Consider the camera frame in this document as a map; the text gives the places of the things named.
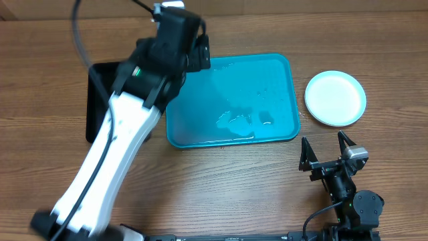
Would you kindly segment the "light blue plate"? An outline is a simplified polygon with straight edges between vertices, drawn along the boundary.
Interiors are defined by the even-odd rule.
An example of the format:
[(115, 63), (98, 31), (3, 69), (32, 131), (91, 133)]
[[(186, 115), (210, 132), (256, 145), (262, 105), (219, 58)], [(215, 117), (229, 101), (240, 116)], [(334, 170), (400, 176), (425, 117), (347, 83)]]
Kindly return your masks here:
[(317, 121), (331, 127), (355, 123), (367, 106), (366, 93), (360, 82), (338, 70), (315, 75), (307, 84), (304, 102)]

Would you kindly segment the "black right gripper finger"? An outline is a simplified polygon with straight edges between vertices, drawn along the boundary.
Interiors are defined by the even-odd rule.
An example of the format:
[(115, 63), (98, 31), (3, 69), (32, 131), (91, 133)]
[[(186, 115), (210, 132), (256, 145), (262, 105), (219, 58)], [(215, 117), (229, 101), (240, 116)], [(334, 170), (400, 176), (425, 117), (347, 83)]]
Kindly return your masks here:
[(353, 146), (356, 146), (356, 143), (352, 141), (342, 130), (338, 132), (338, 142), (339, 142), (341, 155), (351, 156), (353, 151)]
[(318, 159), (306, 137), (302, 137), (302, 150), (298, 169), (300, 171), (311, 171)]

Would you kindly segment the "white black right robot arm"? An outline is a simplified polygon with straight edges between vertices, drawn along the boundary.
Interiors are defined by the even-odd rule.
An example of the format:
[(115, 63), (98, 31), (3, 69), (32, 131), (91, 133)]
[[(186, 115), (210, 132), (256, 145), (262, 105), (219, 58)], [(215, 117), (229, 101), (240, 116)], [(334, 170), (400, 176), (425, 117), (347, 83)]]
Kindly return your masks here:
[[(340, 156), (333, 161), (319, 162), (306, 137), (298, 169), (309, 171), (310, 180), (320, 180), (332, 204), (311, 214), (302, 226), (300, 240), (380, 240), (375, 230), (385, 204), (384, 199), (370, 190), (357, 190), (352, 176), (363, 169), (369, 155), (343, 131), (338, 132)], [(316, 216), (334, 210), (337, 222), (327, 223), (319, 232), (309, 232), (308, 223)]]

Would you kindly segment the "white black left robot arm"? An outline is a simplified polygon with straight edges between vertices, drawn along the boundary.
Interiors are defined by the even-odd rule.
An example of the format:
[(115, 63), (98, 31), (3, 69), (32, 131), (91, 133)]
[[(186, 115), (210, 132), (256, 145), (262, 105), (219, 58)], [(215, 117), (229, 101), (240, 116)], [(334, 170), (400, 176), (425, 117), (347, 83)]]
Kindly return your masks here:
[(31, 227), (46, 240), (143, 240), (141, 232), (110, 224), (112, 208), (141, 145), (189, 72), (210, 67), (203, 19), (182, 1), (151, 9), (156, 36), (139, 41), (119, 63), (111, 91), (95, 66), (88, 73), (106, 106), (100, 130), (67, 191), (49, 212), (38, 211)]

